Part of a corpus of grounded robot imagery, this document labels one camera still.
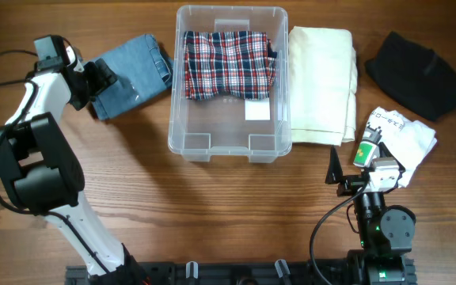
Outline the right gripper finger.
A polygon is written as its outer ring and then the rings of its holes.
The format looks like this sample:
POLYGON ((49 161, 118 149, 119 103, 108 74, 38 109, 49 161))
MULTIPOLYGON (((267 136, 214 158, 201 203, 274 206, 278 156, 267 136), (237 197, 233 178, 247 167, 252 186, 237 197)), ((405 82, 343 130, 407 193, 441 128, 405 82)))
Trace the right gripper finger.
POLYGON ((327 169, 325 183, 339 184, 344 179, 344 173, 335 146, 330 148, 329 167, 327 169))
POLYGON ((390 150, 388 149, 388 147, 385 145, 384 142, 380 142, 378 144, 378 148, 379 148, 379 157, 380 158, 390 158, 391 160, 393 160, 394 162, 397 163, 400 173, 403 173, 405 171, 405 167, 391 154, 390 150))

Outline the blue denim jeans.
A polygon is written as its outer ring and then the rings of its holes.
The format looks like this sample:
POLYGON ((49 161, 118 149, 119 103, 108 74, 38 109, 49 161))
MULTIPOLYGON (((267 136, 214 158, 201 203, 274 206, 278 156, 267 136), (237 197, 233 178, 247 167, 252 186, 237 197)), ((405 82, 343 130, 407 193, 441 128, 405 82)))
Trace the blue denim jeans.
POLYGON ((114 119, 155 98, 173 82, 173 59, 152 34, 129 40, 100 56, 116 74, 116 82, 96 96, 99 120, 114 119))

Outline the red plaid shirt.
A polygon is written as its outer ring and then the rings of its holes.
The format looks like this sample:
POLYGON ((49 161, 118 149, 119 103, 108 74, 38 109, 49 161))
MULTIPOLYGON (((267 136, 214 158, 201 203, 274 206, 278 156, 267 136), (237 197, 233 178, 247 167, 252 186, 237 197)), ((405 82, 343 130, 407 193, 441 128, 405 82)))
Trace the red plaid shirt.
POLYGON ((189 100, 227 93, 245 100, 270 97, 278 53, 265 32, 184 34, 184 91, 189 100))

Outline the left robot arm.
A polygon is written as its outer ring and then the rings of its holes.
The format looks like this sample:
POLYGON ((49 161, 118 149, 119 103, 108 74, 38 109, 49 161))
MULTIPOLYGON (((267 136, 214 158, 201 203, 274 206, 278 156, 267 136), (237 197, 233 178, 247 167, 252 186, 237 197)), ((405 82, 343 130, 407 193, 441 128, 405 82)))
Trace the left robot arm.
POLYGON ((62 36, 34 45, 37 61, 21 79, 23 100, 0 127, 0 204, 54 224, 84 260, 89 284, 149 284, 90 206, 82 167, 58 125, 66 105, 84 108, 117 76, 103 59, 84 63, 62 36))

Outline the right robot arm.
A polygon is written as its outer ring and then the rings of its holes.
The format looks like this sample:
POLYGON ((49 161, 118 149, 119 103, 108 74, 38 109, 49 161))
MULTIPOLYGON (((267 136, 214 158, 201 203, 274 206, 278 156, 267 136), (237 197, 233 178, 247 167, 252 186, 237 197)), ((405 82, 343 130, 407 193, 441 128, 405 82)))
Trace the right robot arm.
POLYGON ((345 259, 322 269, 333 284, 417 283, 414 260, 406 257, 412 251, 416 216, 406 207, 385 202, 405 167, 384 143, 376 151, 379 156, 358 175, 344 175, 336 149, 330 151, 325 183, 337 184, 336 194, 351 199, 361 244, 360 250, 350 250, 345 259))

